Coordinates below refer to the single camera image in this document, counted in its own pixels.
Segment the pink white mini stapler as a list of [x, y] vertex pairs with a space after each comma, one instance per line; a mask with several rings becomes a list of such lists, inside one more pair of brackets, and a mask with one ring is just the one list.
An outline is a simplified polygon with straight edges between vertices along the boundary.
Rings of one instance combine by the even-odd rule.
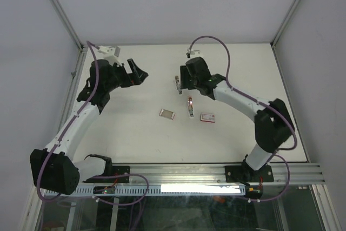
[[190, 118], [194, 117], [193, 101], [191, 96], [188, 97], [188, 113]]

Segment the staple box tray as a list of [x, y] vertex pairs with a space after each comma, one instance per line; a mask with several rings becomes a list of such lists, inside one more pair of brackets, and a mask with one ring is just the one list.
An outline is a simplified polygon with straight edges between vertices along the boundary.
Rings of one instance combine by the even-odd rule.
[[159, 112], [159, 116], [167, 118], [169, 120], [173, 120], [175, 118], [175, 112], [166, 109], [161, 109], [161, 111]]

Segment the red white staple box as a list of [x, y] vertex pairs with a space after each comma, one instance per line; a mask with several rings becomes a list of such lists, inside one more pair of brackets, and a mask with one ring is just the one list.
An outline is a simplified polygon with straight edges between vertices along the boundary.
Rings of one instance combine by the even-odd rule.
[[208, 114], [208, 113], [201, 113], [200, 121], [201, 122], [215, 123], [215, 115], [214, 114]]

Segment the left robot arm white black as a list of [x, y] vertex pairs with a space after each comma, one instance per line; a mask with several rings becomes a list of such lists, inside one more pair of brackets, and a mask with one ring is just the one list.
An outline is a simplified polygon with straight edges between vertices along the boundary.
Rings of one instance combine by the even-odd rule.
[[70, 195], [80, 182], [91, 179], [105, 182], [114, 176], [110, 157], [91, 154], [79, 162], [72, 160], [83, 136], [110, 101], [110, 93], [116, 88], [140, 85], [149, 76], [134, 60], [127, 62], [131, 73], [127, 73], [124, 65], [110, 64], [107, 60], [92, 62], [90, 76], [69, 119], [44, 149], [34, 149], [30, 155], [32, 177], [38, 192], [45, 189]]

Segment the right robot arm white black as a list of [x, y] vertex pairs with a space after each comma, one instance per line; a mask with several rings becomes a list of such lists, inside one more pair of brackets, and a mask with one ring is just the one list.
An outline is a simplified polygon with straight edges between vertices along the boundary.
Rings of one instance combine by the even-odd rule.
[[262, 168], [290, 137], [294, 139], [292, 149], [296, 148], [294, 124], [282, 100], [254, 98], [232, 87], [225, 76], [212, 75], [201, 57], [188, 60], [179, 70], [181, 89], [198, 90], [201, 95], [225, 103], [253, 121], [256, 144], [240, 169], [231, 174], [235, 181], [246, 183], [259, 177]]

